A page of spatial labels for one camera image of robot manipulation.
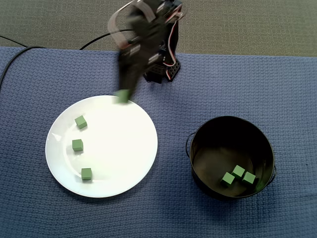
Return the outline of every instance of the textured blue cloth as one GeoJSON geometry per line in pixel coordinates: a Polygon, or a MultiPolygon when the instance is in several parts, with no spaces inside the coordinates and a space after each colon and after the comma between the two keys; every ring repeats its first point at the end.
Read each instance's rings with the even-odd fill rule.
{"type": "MultiPolygon", "coordinates": [[[[0,72],[20,48],[0,48],[0,72]]],[[[116,53],[33,49],[0,91],[0,237],[316,238],[317,58],[178,54],[173,83],[141,80],[134,97],[158,132],[158,154],[131,190],[76,195],[51,175],[47,133],[75,102],[112,95],[116,53]],[[277,177],[259,194],[221,202],[191,177],[186,137],[232,115],[271,142],[277,177]]]]}

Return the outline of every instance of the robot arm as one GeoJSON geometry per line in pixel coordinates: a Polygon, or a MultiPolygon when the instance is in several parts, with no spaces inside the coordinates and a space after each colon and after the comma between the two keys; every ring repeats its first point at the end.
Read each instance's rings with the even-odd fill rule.
{"type": "Polygon", "coordinates": [[[128,23],[136,38],[127,41],[121,33],[112,34],[120,47],[118,95],[121,102],[127,102],[131,98],[142,74],[147,81],[161,83],[163,77],[172,81],[176,70],[172,70],[174,75],[171,76],[170,68],[176,64],[180,67],[175,50],[178,41],[178,21],[183,17],[182,3],[178,0],[131,1],[109,20],[108,29],[111,33],[118,31],[115,18],[128,5],[133,5],[128,23]]]}

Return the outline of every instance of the black pot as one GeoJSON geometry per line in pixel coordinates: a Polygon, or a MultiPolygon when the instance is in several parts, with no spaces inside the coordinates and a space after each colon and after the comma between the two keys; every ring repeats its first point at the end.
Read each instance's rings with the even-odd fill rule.
{"type": "Polygon", "coordinates": [[[266,136],[252,123],[237,117],[207,121],[186,141],[186,153],[198,187],[209,196],[224,200],[257,194],[276,176],[273,149],[266,136]],[[195,134],[188,154],[187,144],[195,134]],[[256,176],[252,185],[235,179],[226,187],[221,179],[236,165],[256,176]]]}

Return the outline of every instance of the blue tablecloth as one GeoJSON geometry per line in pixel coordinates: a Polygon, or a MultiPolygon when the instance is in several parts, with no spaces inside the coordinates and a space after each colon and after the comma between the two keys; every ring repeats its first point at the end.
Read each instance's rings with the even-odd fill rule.
{"type": "MultiPolygon", "coordinates": [[[[19,50],[0,48],[0,72],[19,50]]],[[[113,94],[116,53],[33,49],[12,64],[0,91],[0,237],[317,237],[317,58],[177,56],[173,83],[141,80],[134,97],[157,128],[156,161],[106,199],[62,187],[45,142],[67,107],[113,94]],[[186,137],[223,115],[254,123],[273,146],[277,177],[253,197],[218,201],[191,177],[186,137]]]]}

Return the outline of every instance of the white plate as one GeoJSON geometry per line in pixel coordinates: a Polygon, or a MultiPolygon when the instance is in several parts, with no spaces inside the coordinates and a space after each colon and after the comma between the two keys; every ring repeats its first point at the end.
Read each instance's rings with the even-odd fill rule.
{"type": "Polygon", "coordinates": [[[84,99],[67,108],[53,123],[45,147],[48,166],[68,190],[86,197],[110,197],[140,182],[150,170],[158,136],[149,115],[138,105],[115,104],[115,96],[84,99]],[[88,126],[79,129],[83,115],[88,126]],[[74,152],[72,140],[82,139],[84,151],[74,152]],[[91,168],[92,180],[81,180],[91,168]]]}

